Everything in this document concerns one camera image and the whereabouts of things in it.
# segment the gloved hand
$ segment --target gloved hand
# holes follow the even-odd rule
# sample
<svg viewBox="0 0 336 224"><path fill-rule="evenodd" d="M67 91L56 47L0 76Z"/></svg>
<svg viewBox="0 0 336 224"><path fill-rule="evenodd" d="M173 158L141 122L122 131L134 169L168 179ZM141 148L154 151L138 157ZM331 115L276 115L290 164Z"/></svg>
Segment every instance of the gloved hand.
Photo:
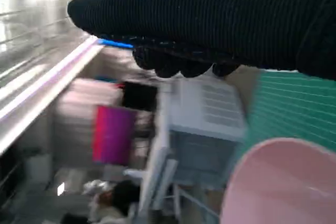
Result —
<svg viewBox="0 0 336 224"><path fill-rule="evenodd" d="M99 38L135 46L160 77L213 65L299 70L336 80L336 0L73 0L68 13Z"/></svg>

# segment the green mat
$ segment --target green mat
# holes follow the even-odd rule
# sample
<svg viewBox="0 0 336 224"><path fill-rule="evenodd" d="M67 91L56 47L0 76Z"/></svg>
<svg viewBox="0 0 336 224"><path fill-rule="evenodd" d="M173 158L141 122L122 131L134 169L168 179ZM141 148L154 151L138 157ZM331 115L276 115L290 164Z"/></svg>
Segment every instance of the green mat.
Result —
<svg viewBox="0 0 336 224"><path fill-rule="evenodd" d="M336 82L299 73L260 76L249 129L235 160L271 137L296 137L336 151Z"/></svg>

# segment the pink bowl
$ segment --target pink bowl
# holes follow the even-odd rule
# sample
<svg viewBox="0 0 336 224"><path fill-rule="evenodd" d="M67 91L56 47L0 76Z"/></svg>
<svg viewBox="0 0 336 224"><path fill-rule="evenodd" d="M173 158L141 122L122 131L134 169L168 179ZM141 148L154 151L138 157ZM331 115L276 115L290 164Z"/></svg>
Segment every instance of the pink bowl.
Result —
<svg viewBox="0 0 336 224"><path fill-rule="evenodd" d="M256 145L231 176L220 222L335 224L335 153L294 138Z"/></svg>

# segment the white shelf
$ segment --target white shelf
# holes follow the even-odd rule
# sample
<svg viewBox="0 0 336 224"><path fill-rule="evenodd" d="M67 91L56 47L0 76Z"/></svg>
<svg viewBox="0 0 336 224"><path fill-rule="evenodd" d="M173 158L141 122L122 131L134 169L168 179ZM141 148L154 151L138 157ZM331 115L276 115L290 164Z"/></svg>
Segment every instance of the white shelf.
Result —
<svg viewBox="0 0 336 224"><path fill-rule="evenodd" d="M0 155L99 53L103 46L96 42L89 37L0 110Z"/></svg>

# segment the finger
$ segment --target finger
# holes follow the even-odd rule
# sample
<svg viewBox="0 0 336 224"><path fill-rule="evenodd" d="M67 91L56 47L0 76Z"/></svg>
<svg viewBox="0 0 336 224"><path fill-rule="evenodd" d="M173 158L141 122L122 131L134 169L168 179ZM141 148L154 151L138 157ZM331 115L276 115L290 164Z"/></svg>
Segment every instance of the finger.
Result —
<svg viewBox="0 0 336 224"><path fill-rule="evenodd" d="M225 77L234 72L240 65L232 64L214 64L212 73L217 77Z"/></svg>

